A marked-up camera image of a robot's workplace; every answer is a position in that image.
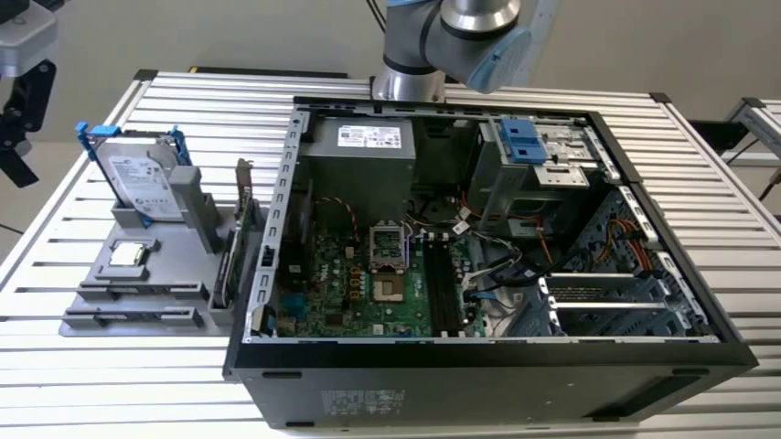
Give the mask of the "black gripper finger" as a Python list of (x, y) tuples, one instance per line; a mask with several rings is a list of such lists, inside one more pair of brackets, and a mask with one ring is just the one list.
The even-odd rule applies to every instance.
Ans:
[(13, 80), (1, 110), (1, 171), (15, 187), (27, 187), (37, 181), (17, 147), (26, 140), (26, 134), (41, 129), (54, 77), (54, 63), (39, 61)]

